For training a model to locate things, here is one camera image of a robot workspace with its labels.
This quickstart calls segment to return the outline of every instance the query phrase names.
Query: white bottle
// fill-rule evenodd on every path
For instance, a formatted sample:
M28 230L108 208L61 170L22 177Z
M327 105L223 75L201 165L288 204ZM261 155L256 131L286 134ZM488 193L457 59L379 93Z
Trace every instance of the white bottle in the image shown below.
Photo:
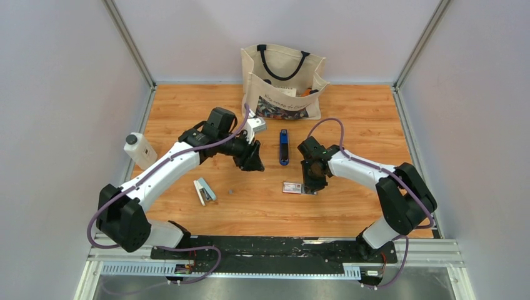
M123 149L142 170L156 162L156 152L149 144L148 139L141 133L132 132L128 135Z

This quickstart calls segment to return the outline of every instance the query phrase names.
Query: bag handle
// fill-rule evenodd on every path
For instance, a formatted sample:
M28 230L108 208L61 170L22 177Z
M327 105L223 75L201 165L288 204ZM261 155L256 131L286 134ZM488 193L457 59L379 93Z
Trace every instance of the bag handle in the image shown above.
M272 76L272 78L280 80L280 81L287 81L293 78L298 73L298 71L300 71L300 68L302 67L302 64L304 64L306 57L310 55L310 53L308 52L300 51L302 52L302 59L300 60L300 63L298 64L298 67L296 68L296 70L294 70L294 72L290 76L280 77L274 74L269 69L269 66L267 66L267 61L265 60L265 50L267 50L267 45L257 45L257 50L261 53L261 62L263 63L263 66L265 67L265 71L267 71L267 73L269 73L269 75Z

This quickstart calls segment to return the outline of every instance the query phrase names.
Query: wood surface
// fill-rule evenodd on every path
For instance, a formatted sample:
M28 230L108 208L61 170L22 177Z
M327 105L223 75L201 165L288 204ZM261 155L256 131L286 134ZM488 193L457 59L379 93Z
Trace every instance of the wood surface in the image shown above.
M152 105L145 136L161 156L178 137L216 106L241 118L241 85L161 85ZM410 162L403 130L389 86L330 86L320 98L322 118L337 117L346 128L344 147L384 164ZM260 157L264 172L243 172L231 157L218 154L175 182L147 213L151 219L173 220L192 234L233 236L355 237L381 215L378 197L343 178L328 179L317 196L282 193L283 182L301 183L302 156L296 147L317 121L267 119ZM288 166L278 161L281 129L289 132ZM325 122L313 136L323 145L338 144L340 127ZM136 166L133 176L141 170ZM217 195L202 206L193 180L203 177ZM417 230L415 238L431 238Z

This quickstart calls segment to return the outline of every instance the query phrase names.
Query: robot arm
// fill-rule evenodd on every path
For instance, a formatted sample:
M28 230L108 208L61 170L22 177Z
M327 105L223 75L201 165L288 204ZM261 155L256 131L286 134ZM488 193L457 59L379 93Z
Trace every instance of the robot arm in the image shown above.
M207 121L185 131L178 142L142 174L120 187L111 184L104 187L99 194L99 208L122 191L130 191L98 216L97 228L127 252L133 252L144 245L176 247L186 230L175 222L148 220L145 215L155 200L175 181L217 153L232 156L236 166L242 171L264 170L259 158L260 142L254 140L255 133L266 129L261 118L248 119L244 129L234 139L206 147L227 138L233 124L235 128L235 115L217 107L212 110ZM177 154L196 147L202 149Z
M383 169L399 176L430 213L437 208L436 200L411 164L404 162L398 167L379 164L345 151L347 157L339 146L326 149L312 136L303 141L298 150L304 156L301 164L306 191L324 189L328 185L326 177L337 176L377 192L383 216L357 236L357 250L366 259L399 235L409 234L426 218L412 196L403 195L403 187Z

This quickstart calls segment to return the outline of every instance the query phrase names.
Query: black metal plate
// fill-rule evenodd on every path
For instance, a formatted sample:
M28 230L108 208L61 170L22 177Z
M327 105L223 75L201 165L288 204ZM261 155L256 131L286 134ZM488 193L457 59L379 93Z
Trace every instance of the black metal plate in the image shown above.
M383 263L380 255L365 261L355 252L356 241L333 241L308 244L316 237L198 236L190 239L191 247L215 245L222 259L216 272L278 274L342 274L343 263ZM398 261L394 243L383 246L387 263ZM152 259L188 259L188 252L151 251ZM217 259L215 251L197 251L195 271L211 269Z

